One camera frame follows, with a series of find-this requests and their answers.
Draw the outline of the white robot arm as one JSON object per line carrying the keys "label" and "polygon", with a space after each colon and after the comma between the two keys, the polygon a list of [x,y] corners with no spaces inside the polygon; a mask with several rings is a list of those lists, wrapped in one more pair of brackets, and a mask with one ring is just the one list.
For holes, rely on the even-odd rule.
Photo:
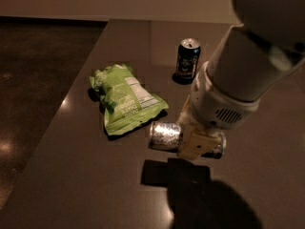
{"label": "white robot arm", "polygon": [[277,81],[304,65],[305,0],[232,0],[229,28],[191,86],[178,118],[178,155],[194,160],[226,145],[224,130],[257,111]]}

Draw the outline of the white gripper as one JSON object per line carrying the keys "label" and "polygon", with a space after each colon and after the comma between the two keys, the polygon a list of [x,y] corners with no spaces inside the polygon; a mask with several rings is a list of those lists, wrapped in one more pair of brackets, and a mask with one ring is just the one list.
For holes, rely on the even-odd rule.
{"label": "white gripper", "polygon": [[[201,157],[220,143],[216,129],[231,130],[241,126],[259,106],[259,100],[235,100],[220,92],[207,74],[208,65],[209,62],[205,62],[199,70],[177,119],[182,126],[177,154],[188,160]],[[202,126],[188,125],[192,117]]]}

